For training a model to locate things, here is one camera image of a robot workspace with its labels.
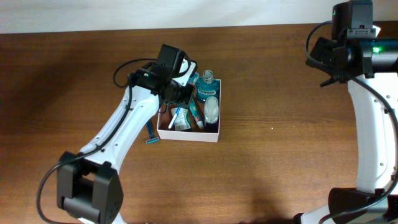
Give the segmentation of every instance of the white box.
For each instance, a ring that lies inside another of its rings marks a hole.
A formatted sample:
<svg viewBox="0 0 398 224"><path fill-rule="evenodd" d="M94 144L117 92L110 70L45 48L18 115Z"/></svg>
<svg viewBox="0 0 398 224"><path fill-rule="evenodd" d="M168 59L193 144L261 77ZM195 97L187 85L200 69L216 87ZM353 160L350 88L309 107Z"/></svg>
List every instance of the white box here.
<svg viewBox="0 0 398 224"><path fill-rule="evenodd" d="M157 126L156 130L159 134L159 137L161 139L168 139L168 140L181 140L181 141L202 141L202 142L217 142L218 141L218 135L220 134L220 124L221 124L221 80L220 81L220 97L218 99L218 104L220 107L220 117L218 118L218 131L217 133L204 133L204 132L196 132L195 130L197 129L197 124L194 119L192 118L191 112L189 111L190 119L191 119L191 125L193 126L192 131L187 132L187 131L173 131L169 130L167 126L170 123L171 120L171 115L170 115L170 110L166 112L165 114L159 114L157 117ZM203 104L197 103L198 110L200 111L200 116L202 119L203 117Z"/></svg>

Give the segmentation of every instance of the toothbrush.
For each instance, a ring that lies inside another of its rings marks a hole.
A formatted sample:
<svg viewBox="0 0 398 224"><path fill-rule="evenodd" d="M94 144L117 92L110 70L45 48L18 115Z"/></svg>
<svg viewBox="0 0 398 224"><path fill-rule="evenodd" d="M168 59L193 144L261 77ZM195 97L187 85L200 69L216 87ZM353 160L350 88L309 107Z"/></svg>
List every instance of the toothbrush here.
<svg viewBox="0 0 398 224"><path fill-rule="evenodd" d="M169 124L169 129L171 129L171 128L173 127L174 121L175 121L175 119L177 118L178 113L180 112L180 109L181 109L181 107L178 107L178 108L177 108L177 111L175 112L175 114L174 114L174 116L173 116L173 119L171 120L171 122L170 122L170 124Z"/></svg>

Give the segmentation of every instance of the mouthwash bottle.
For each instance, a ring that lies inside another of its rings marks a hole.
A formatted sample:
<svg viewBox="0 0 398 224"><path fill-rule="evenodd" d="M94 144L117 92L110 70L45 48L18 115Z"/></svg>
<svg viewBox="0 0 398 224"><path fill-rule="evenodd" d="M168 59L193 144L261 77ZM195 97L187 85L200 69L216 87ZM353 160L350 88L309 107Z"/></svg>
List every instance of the mouthwash bottle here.
<svg viewBox="0 0 398 224"><path fill-rule="evenodd" d="M214 96L217 100L220 98L220 81L215 80L213 72L206 70L203 76L196 82L197 102L205 103L207 98Z"/></svg>

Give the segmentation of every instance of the box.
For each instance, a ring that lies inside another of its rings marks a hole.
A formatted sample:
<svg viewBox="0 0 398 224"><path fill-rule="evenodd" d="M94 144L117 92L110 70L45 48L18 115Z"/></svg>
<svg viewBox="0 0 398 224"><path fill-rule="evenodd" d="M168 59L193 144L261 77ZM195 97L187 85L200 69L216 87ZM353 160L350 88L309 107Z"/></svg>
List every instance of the box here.
<svg viewBox="0 0 398 224"><path fill-rule="evenodd" d="M218 135L220 134L220 124L221 124L221 80L220 81L220 98L218 99L218 106L220 107L220 117L218 118L218 130L217 133L206 133L205 130L199 130L195 120L193 119L193 116L190 111L188 111L190 120L191 120L191 125L192 125L192 131L187 132L187 131L174 131L173 129L169 129L168 126L170 124L170 121L172 119L172 115L170 112L170 109L173 108L170 106L168 112L164 114L159 114L157 118L157 132L159 134L159 137L161 139L169 139L169 140L181 140L181 141L202 141L202 142L217 142L218 141ZM204 123L204 115L203 115L203 109L205 105L203 103L197 103L195 101L198 111L200 113L200 117L203 119ZM159 111L164 111L165 105L162 106L162 108Z"/></svg>

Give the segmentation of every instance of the table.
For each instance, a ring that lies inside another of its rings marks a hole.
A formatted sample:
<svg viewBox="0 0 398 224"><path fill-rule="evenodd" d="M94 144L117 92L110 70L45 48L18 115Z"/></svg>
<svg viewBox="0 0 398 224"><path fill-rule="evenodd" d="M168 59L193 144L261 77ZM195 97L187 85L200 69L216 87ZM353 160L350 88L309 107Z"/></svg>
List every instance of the table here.
<svg viewBox="0 0 398 224"><path fill-rule="evenodd" d="M382 35L398 37L396 22ZM110 30L0 35L0 220L42 223L35 195L64 151L78 152L119 104L111 76L134 58L176 46L223 82L218 143L161 140L143 129L124 160L121 213L128 223L274 223L354 187L358 145L346 85L305 66L307 25ZM331 27L319 35L329 37ZM121 71L133 72L137 65ZM56 206L45 214L77 222Z"/></svg>

